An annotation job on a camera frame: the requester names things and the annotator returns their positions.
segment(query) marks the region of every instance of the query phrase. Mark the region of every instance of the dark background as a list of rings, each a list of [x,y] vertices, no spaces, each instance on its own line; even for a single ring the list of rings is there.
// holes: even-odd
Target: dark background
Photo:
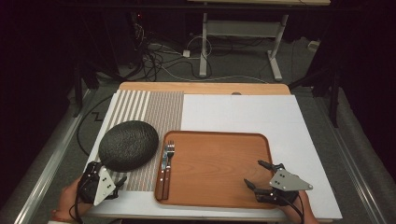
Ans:
[[[341,75],[341,87],[352,110],[375,152],[395,178],[396,19],[391,3],[391,0],[332,1],[335,8],[359,6],[361,10],[333,15],[314,15],[309,11],[290,15],[284,37],[287,41],[301,36],[322,40],[308,75],[336,62],[332,65]],[[2,186],[1,206],[69,106],[66,95],[73,87],[76,62],[89,61],[81,65],[81,74],[90,87],[95,87],[94,71],[117,74],[119,64],[136,57],[125,53],[133,47],[129,29],[125,28],[128,26],[125,15],[97,12],[84,15],[86,20],[82,21],[49,0],[0,3],[0,157],[1,176],[7,181]],[[186,41],[189,32],[201,30],[200,14],[142,15],[148,30],[178,43]],[[309,85],[329,85],[328,76]]]

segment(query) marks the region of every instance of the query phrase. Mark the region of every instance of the striped placemat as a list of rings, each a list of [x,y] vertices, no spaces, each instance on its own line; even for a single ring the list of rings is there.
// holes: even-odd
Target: striped placemat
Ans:
[[[145,165],[129,173],[110,171],[113,181],[117,183],[127,175],[123,190],[154,191],[158,164],[162,157],[163,136],[169,131],[180,130],[183,108],[182,91],[117,91],[116,104],[106,125],[106,132],[115,125],[128,120],[141,120],[155,128],[160,144],[157,153]]]

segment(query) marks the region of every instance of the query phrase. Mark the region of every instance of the fork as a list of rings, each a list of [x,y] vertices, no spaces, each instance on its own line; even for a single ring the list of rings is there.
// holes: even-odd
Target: fork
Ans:
[[[168,141],[168,152],[166,154],[168,163],[165,169],[165,180],[163,181],[163,199],[168,199],[169,196],[169,183],[171,180],[171,160],[175,154],[175,142],[173,140]]]

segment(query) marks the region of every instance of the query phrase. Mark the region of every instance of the knife handle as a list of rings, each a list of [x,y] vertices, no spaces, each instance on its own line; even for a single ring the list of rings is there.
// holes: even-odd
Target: knife handle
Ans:
[[[165,178],[165,170],[161,170],[160,172],[160,178],[159,178],[159,182],[158,182],[158,187],[157,187],[157,191],[155,192],[155,198],[157,200],[162,200],[163,199],[163,181]]]
[[[163,181],[163,199],[167,200],[169,196],[169,183],[171,182],[171,167],[165,169],[165,180]]]

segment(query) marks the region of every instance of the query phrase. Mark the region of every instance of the human hand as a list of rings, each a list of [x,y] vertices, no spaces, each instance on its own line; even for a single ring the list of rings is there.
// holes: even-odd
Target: human hand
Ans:
[[[74,206],[76,202],[78,182],[80,179],[81,176],[73,181],[71,185],[62,189],[58,209],[52,211],[52,219],[74,221],[73,217],[76,217]],[[80,216],[84,215],[92,206],[93,204],[91,203],[78,203],[78,214]]]
[[[314,213],[312,212],[311,205],[309,203],[308,195],[304,190],[299,191],[300,198],[297,198],[294,201],[294,205],[301,211],[303,212],[303,207],[304,207],[304,223],[305,224],[318,224],[317,219],[314,216]],[[301,218],[297,214],[297,212],[289,205],[286,206],[278,206],[280,210],[288,217],[290,221],[293,223],[301,223]]]

